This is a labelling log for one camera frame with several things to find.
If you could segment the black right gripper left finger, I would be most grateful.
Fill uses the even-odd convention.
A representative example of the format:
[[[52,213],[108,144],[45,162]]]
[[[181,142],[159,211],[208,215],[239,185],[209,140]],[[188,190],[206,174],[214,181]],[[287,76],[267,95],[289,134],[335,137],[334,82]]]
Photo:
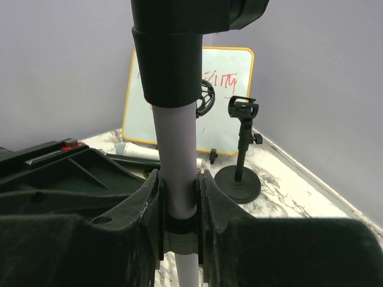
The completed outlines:
[[[75,214],[1,217],[2,286],[153,286],[159,173],[91,221]]]

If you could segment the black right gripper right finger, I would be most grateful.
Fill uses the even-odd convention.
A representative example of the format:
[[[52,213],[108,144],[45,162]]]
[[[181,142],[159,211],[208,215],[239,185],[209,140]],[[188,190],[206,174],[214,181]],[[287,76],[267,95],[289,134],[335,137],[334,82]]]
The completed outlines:
[[[349,218],[256,218],[200,177],[203,279],[209,286],[381,286],[382,249]]]

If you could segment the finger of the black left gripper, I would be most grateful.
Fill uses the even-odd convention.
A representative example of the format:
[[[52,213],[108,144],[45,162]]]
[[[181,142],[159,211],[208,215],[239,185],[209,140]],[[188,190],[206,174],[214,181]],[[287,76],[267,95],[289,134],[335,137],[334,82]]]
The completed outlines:
[[[100,215],[144,180],[73,139],[10,151],[1,148],[1,215]]]

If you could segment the black round-base mic stand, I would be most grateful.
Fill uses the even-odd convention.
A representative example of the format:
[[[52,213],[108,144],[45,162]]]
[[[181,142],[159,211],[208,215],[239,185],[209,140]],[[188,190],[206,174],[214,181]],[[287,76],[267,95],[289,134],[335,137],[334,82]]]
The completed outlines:
[[[262,144],[261,134],[253,133],[253,119],[259,111],[255,99],[232,96],[228,104],[231,118],[237,118],[239,129],[238,157],[235,165],[220,169],[215,175],[218,187],[237,204],[246,204],[255,200],[261,192],[261,182],[257,174],[245,167],[245,158],[249,146],[253,143]]]

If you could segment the white handheld microphone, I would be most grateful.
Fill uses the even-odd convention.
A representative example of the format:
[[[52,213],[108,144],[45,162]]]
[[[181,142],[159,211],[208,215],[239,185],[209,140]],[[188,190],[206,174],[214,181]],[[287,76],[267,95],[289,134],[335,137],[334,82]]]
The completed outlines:
[[[132,142],[122,142],[116,146],[115,153],[137,159],[159,160],[166,169],[175,169],[176,167],[191,169],[194,167],[196,170],[200,170],[203,163],[202,159],[197,158],[195,151],[192,152],[190,148],[183,147],[174,149],[166,147],[156,150]]]

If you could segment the black tripod mic stand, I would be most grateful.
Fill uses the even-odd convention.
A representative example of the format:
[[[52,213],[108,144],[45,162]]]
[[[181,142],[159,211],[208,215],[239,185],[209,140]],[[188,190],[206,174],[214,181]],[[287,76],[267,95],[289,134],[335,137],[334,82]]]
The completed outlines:
[[[215,104],[215,90],[207,80],[201,81],[202,93],[196,101],[196,119],[206,115]]]

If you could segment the lilac music stand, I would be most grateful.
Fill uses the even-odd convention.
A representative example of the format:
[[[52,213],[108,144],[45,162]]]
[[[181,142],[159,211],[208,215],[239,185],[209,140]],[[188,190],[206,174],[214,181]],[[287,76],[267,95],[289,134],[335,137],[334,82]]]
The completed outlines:
[[[160,155],[159,243],[171,239],[181,286],[245,286],[239,235],[256,220],[196,167],[195,103],[201,94],[202,40],[259,19],[267,1],[132,1],[144,97],[153,109]]]

